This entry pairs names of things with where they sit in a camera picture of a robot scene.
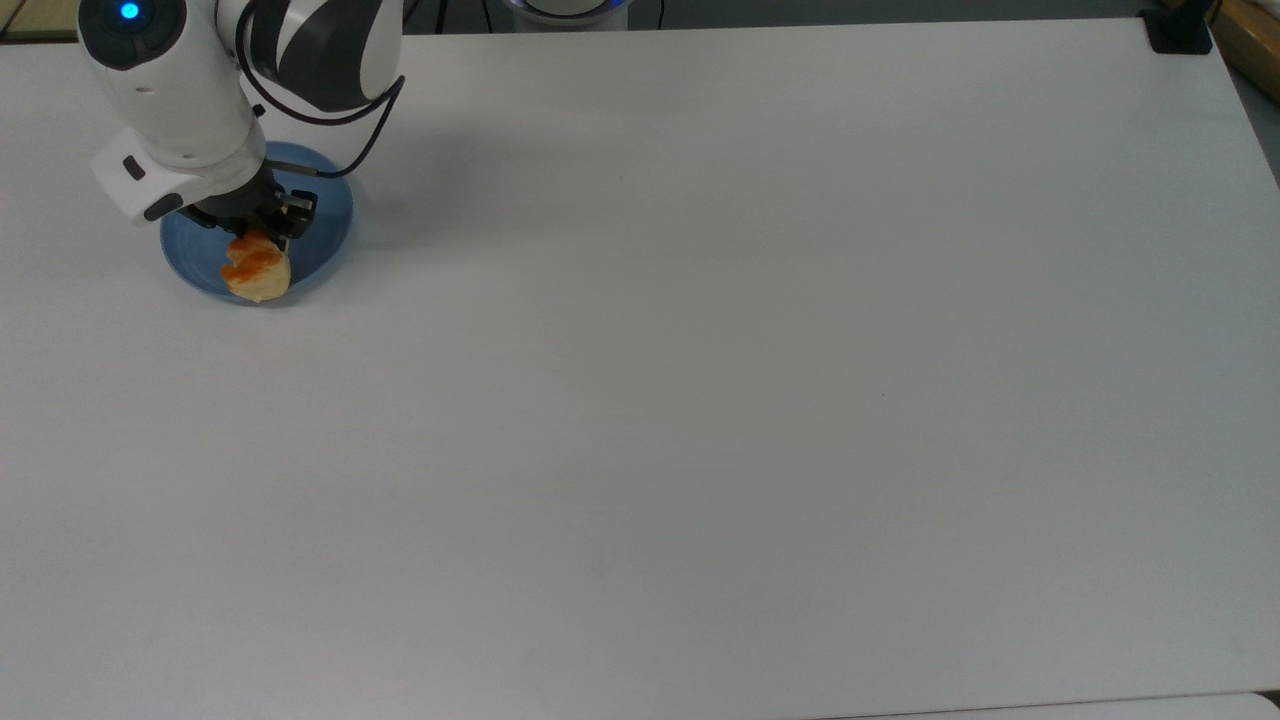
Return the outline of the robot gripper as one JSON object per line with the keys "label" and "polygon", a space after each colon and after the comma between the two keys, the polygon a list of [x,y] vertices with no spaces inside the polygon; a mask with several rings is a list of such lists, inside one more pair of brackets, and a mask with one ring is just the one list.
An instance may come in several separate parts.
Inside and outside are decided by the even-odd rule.
{"label": "robot gripper", "polygon": [[[91,159],[91,170],[133,224],[148,224],[183,208],[183,215],[197,225],[242,237],[257,225],[257,192],[241,188],[262,169],[266,150],[264,132],[253,128],[225,159],[172,167],[146,152],[140,136],[127,128]],[[314,223],[316,206],[316,193],[273,187],[268,197],[270,241],[300,238]]]}

